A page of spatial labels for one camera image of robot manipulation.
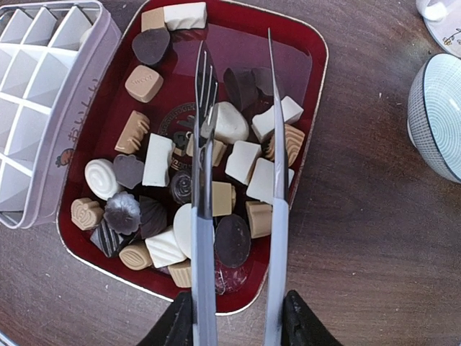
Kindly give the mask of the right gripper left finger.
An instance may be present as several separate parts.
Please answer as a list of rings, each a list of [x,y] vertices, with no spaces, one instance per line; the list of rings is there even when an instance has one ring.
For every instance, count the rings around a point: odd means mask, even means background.
[[[181,292],[137,346],[193,345],[192,295]]]

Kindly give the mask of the white metal tongs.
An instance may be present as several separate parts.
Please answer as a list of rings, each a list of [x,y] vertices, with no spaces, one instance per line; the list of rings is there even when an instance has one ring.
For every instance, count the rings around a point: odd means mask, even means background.
[[[212,221],[212,148],[218,111],[218,79],[212,56],[201,42],[195,72],[197,114],[192,170],[192,331],[194,345],[218,343]],[[278,88],[274,92],[274,198],[264,344],[281,345],[287,272],[289,205],[285,123]]]

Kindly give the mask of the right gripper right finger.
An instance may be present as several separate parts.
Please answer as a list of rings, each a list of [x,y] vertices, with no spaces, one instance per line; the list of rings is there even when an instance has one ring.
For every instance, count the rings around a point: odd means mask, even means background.
[[[281,345],[342,346],[296,290],[290,290],[283,302]]]

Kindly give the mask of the lilac tin box with dividers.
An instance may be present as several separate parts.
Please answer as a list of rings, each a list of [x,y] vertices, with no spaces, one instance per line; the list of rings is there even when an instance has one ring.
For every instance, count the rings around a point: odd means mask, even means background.
[[[99,1],[1,8],[1,222],[55,220],[73,151],[121,32]]]

